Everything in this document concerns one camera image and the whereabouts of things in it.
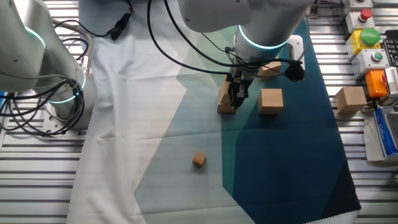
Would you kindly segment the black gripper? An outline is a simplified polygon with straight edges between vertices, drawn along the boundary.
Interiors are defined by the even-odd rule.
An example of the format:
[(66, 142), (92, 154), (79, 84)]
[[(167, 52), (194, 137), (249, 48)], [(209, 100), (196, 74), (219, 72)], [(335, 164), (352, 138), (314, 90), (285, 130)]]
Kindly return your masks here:
[(238, 108), (249, 96), (248, 88), (254, 80), (254, 72), (243, 67), (232, 67), (229, 70), (229, 104)]

